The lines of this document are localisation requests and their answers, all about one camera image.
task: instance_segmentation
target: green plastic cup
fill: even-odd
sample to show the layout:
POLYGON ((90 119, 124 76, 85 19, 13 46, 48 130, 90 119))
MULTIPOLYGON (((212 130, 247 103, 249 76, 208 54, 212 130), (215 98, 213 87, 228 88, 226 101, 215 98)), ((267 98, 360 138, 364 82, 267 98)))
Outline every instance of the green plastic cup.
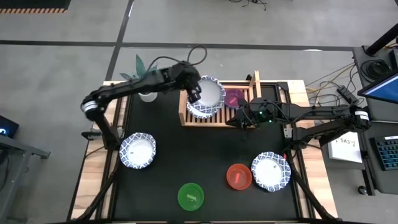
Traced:
POLYGON ((178 191, 178 203, 186 211, 198 210, 205 200, 205 193, 194 183, 184 184, 178 191))

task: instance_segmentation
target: purple cup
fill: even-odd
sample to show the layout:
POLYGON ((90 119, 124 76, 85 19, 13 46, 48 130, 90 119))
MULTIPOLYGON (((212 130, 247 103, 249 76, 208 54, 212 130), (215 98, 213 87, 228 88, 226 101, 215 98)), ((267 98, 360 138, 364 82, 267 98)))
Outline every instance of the purple cup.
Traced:
POLYGON ((231 109, 239 108, 238 99, 244 99, 242 90, 226 90, 224 104, 231 109))

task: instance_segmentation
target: white pot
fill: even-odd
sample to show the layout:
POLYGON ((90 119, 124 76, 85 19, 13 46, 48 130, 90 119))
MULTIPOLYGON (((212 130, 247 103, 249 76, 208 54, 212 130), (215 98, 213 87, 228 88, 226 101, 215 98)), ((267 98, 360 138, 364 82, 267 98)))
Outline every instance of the white pot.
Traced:
POLYGON ((152 102, 157 97, 157 93, 148 93, 148 94, 138 93, 138 95, 141 98, 141 100, 144 102, 152 102))

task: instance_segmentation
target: wooden dish rack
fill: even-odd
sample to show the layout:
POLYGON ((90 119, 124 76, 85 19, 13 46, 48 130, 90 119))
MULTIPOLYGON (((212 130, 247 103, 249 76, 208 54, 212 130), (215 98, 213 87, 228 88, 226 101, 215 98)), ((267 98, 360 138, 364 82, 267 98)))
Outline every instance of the wooden dish rack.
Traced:
MULTIPOLYGON (((250 102, 254 98, 253 86, 256 86, 256 97, 261 97, 261 86, 259 72, 254 71, 254 75, 250 81, 220 81, 223 84, 224 89, 235 89, 242 90, 244 99, 250 102)), ((178 107, 178 115, 182 126, 193 126, 193 127, 212 127, 212 128, 233 128, 232 126, 226 125, 225 122, 235 116, 235 109, 230 109, 227 106, 223 106, 217 113, 208 119, 195 118, 187 110, 187 92, 180 92, 180 104, 178 107)))

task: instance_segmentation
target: gray floor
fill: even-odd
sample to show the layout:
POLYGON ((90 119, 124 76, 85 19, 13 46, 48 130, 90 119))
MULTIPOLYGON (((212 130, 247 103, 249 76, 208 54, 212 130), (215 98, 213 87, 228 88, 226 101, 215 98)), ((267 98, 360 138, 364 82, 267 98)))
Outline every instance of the gray floor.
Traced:
MULTIPOLYGON (((359 46, 370 44, 398 19, 393 0, 266 2, 267 12, 261 5, 242 8, 244 2, 227 0, 136 0, 124 41, 359 46)), ((66 14, 0 14, 0 39, 116 41, 126 4, 127 0, 72 0, 66 14)), ((21 124, 20 141, 52 151, 48 161, 31 162, 13 216, 28 217, 29 223, 65 220, 87 144, 80 133, 90 127, 79 105, 104 80, 112 51, 109 47, 0 45, 0 114, 21 124)), ((135 54, 148 65, 159 55, 184 59, 187 52, 122 48, 113 80, 120 80, 121 72, 135 70, 135 54)), ((192 61, 201 59, 202 53, 195 52, 192 61)), ((352 61, 350 52, 210 49, 198 69, 224 80, 259 70, 263 79, 309 83, 352 61)), ((170 64, 159 61, 160 67, 170 64)), ((347 74, 336 82, 346 85, 347 74)), ((358 77, 353 81, 360 88, 358 77)), ((318 88, 319 82, 310 86, 318 88)), ((356 187, 363 181, 357 170, 328 168, 328 175, 341 218, 396 222, 398 196, 358 195, 356 187)))

